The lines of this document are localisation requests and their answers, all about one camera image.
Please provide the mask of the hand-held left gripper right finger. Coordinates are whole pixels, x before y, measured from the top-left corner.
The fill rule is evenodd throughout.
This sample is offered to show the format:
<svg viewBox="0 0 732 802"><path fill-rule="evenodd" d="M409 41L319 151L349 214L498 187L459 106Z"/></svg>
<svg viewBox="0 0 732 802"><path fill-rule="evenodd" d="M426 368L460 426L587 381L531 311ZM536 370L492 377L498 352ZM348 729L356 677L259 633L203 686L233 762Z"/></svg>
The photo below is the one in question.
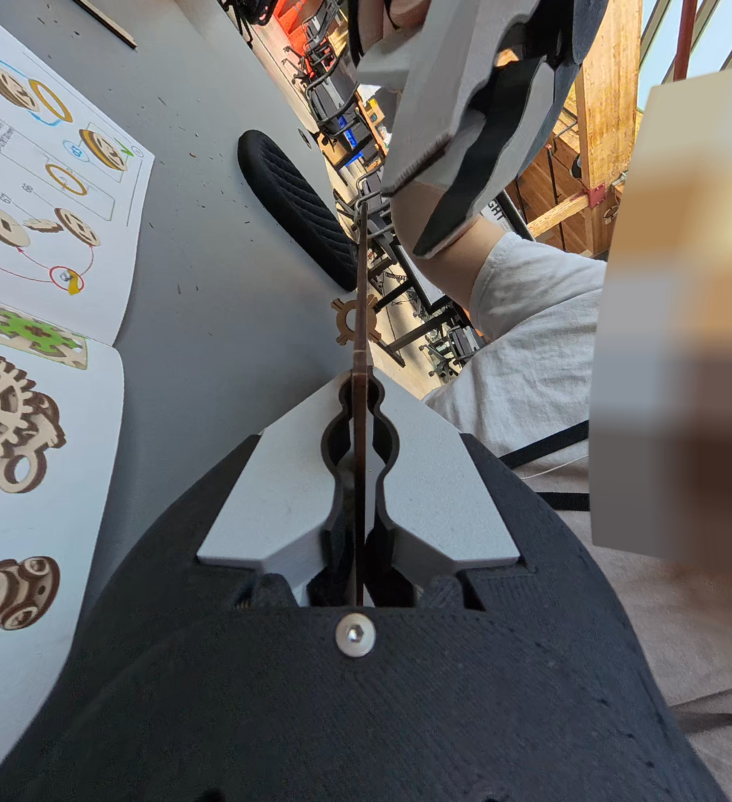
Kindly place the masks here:
<svg viewBox="0 0 732 802"><path fill-rule="evenodd" d="M382 461L366 539L370 592L412 593L437 576L517 564L520 551L457 428L377 368L368 409Z"/></svg>

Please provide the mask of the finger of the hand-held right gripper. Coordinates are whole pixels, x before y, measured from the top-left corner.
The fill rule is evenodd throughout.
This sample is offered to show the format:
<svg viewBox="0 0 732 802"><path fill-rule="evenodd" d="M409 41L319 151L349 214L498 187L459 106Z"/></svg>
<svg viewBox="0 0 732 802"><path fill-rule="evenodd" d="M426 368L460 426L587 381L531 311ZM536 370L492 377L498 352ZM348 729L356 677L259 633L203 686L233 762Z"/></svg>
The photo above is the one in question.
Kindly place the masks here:
<svg viewBox="0 0 732 802"><path fill-rule="evenodd" d="M443 154L418 177L443 193L414 247L429 259L446 249L472 218L510 185L544 146L580 65L552 67L525 58L495 67L469 101Z"/></svg>
<svg viewBox="0 0 732 802"><path fill-rule="evenodd" d="M392 127L382 187L393 197L414 181L443 154L458 131L471 98L488 83L495 67L521 61L511 50L501 51L496 63L469 52L464 71L456 75L445 66L443 55L434 63L418 62L421 74L409 76L404 88L387 88L400 95Z"/></svg>

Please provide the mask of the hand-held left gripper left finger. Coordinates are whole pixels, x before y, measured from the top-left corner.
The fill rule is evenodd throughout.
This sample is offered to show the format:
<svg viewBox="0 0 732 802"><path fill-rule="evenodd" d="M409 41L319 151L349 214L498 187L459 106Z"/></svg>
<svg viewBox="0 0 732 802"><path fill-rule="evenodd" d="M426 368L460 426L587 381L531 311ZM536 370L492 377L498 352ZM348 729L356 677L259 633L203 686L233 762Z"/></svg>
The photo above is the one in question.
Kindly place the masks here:
<svg viewBox="0 0 732 802"><path fill-rule="evenodd" d="M282 576L299 605L319 605L347 548L341 461L351 450L345 372L259 436L198 549L208 566Z"/></svg>

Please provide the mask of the wooden puzzle parts sheet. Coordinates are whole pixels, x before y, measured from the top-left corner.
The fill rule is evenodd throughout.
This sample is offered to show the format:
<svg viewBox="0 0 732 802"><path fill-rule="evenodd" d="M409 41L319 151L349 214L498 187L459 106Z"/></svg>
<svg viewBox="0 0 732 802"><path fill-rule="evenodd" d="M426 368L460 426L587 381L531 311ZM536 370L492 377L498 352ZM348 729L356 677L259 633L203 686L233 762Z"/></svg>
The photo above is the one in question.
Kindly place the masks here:
<svg viewBox="0 0 732 802"><path fill-rule="evenodd" d="M368 415L368 307L367 307L367 200L357 202L359 225L357 297L355 300L355 338L351 371L351 407L354 446L354 562L355 605L364 604L364 557L367 537L367 415Z"/></svg>

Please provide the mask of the small wooden gear piece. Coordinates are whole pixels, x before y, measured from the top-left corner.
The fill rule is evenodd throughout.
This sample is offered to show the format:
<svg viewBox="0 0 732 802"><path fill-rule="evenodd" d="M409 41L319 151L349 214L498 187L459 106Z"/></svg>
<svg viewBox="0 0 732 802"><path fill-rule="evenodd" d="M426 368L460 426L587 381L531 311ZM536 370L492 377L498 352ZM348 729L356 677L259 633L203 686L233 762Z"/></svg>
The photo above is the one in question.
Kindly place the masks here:
<svg viewBox="0 0 732 802"><path fill-rule="evenodd" d="M381 333L378 331L378 319L375 305L378 299L375 295L370 294L367 296L366 301L366 317L367 317L367 336L369 340L375 344L382 341ZM336 298L331 302L331 308L336 313L335 323L338 327L339 336L337 343L345 346L347 343L352 343L356 336L356 308L357 300L351 299L344 302L340 298Z"/></svg>

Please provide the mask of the person's right forearm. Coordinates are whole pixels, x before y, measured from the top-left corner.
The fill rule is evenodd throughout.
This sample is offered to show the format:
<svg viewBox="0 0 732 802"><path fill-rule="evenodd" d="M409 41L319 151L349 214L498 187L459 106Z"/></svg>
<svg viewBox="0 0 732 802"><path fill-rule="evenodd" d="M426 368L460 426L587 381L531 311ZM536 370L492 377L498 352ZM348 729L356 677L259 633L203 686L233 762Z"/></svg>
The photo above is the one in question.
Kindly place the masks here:
<svg viewBox="0 0 732 802"><path fill-rule="evenodd" d="M421 274L467 310L478 275L505 230L479 215L458 239L436 255L413 256L413 248L442 195L443 191L436 186L412 182L392 197L391 218L401 246Z"/></svg>

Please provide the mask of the grey desk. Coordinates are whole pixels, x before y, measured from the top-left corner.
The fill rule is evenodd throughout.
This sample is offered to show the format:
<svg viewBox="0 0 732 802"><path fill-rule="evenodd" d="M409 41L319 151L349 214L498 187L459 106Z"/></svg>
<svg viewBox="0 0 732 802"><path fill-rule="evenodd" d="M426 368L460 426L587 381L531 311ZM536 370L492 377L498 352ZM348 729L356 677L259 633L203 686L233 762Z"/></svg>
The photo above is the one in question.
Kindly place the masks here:
<svg viewBox="0 0 732 802"><path fill-rule="evenodd" d="M239 136L269 135L324 203L326 161L217 2L96 2L133 50L74 2L0 2L0 26L154 158L129 300L117 453L80 612L48 693L0 710L0 763L65 664L83 609L170 504L351 357L339 286L241 175Z"/></svg>

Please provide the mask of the person's right hand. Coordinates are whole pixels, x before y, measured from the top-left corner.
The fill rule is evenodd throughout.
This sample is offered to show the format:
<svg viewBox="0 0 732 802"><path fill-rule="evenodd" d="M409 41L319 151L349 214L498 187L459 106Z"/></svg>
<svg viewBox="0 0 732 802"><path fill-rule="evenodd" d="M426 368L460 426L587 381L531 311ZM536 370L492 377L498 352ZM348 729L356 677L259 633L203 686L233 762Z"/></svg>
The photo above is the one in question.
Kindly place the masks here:
<svg viewBox="0 0 732 802"><path fill-rule="evenodd" d="M382 27L387 19L398 28L422 25L428 15L431 1L361 1L359 23Z"/></svg>

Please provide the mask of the black storage shelving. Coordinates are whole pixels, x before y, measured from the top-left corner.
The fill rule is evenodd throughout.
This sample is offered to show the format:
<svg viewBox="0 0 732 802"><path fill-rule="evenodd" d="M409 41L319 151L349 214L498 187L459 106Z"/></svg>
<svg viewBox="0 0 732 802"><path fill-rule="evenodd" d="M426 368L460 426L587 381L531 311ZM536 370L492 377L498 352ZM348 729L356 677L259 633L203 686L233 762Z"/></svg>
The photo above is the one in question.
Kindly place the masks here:
<svg viewBox="0 0 732 802"><path fill-rule="evenodd" d="M342 181L381 176L390 138L378 89L359 84L347 2L218 2Z"/></svg>

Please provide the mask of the black office chair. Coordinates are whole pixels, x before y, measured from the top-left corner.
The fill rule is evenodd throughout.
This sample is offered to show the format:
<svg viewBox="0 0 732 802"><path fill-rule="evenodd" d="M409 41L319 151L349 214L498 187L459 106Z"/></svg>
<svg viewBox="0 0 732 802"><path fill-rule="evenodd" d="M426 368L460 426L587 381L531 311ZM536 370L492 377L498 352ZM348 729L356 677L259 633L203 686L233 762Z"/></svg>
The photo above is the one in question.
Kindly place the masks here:
<svg viewBox="0 0 732 802"><path fill-rule="evenodd" d="M428 375L446 384L459 376L468 361L483 347L485 341L481 333L472 326L444 324L423 336L419 350L430 362Z"/></svg>

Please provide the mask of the black quilted cushion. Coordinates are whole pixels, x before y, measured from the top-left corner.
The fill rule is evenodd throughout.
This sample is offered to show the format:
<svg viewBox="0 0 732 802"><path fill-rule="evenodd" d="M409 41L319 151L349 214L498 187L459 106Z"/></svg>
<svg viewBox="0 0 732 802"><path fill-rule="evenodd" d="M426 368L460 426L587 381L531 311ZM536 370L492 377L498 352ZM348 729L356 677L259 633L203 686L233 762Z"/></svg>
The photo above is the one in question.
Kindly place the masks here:
<svg viewBox="0 0 732 802"><path fill-rule="evenodd" d="M357 286L356 247L291 159L265 133L238 139L238 163L260 203L346 293Z"/></svg>

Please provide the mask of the illustrated instruction booklet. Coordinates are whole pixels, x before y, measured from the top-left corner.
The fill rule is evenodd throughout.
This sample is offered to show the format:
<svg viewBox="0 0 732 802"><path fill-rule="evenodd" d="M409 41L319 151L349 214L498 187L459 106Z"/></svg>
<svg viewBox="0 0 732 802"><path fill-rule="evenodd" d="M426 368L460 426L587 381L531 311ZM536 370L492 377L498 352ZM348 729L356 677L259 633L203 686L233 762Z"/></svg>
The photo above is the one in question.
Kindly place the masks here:
<svg viewBox="0 0 732 802"><path fill-rule="evenodd" d="M153 163L0 26L0 710L46 696L76 627Z"/></svg>

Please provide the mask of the thin wooden strip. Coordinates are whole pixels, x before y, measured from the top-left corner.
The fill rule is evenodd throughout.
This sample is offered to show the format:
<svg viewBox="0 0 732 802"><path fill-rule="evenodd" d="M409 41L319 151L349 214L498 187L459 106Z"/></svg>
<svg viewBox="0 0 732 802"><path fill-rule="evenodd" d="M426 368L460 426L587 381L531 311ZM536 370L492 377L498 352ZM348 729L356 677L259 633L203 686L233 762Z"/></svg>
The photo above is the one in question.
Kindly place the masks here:
<svg viewBox="0 0 732 802"><path fill-rule="evenodd" d="M96 20L103 28L108 30L114 36L119 38L124 44L135 50L138 45L135 38L121 25L116 23L109 15L105 14L100 8L90 1L76 0L73 1L83 11Z"/></svg>

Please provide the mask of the wooden timber frame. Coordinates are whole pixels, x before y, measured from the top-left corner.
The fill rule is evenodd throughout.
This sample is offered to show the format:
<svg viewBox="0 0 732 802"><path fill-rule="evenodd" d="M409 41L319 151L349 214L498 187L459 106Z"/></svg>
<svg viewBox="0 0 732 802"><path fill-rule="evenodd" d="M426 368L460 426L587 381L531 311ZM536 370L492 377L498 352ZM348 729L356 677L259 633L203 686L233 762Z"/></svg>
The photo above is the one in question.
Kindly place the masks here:
<svg viewBox="0 0 732 802"><path fill-rule="evenodd" d="M535 239L595 256L611 244L641 114L642 1L608 3L545 145L507 187Z"/></svg>

